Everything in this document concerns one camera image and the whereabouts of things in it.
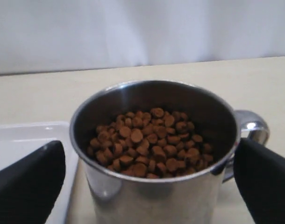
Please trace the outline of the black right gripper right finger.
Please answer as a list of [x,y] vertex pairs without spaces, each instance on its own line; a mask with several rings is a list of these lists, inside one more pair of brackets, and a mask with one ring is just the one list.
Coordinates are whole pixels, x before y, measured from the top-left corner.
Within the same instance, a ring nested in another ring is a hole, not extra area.
[[234,156],[234,179],[256,224],[285,224],[285,158],[248,138]]

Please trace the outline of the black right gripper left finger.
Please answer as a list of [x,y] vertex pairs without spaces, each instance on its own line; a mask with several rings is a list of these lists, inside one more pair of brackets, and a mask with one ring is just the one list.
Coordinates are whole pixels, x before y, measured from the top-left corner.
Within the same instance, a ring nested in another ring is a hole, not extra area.
[[65,179],[63,144],[51,141],[0,171],[0,224],[43,224]]

